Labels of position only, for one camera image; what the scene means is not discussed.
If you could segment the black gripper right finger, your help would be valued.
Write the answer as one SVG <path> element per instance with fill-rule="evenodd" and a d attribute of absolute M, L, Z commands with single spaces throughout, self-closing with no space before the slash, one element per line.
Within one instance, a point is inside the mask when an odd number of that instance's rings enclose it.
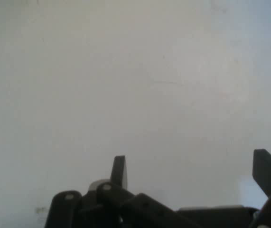
<path fill-rule="evenodd" d="M 251 228 L 271 228 L 271 154 L 266 149 L 253 152 L 252 176 L 267 200 L 250 224 Z"/>

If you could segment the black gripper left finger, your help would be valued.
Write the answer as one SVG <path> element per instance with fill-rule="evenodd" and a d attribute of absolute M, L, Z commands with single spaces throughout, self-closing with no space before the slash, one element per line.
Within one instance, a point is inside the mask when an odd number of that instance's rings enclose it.
<path fill-rule="evenodd" d="M 46 228 L 197 228 L 146 194 L 127 190 L 126 157 L 115 156 L 109 179 L 95 181 L 82 195 L 75 190 L 56 194 Z"/>

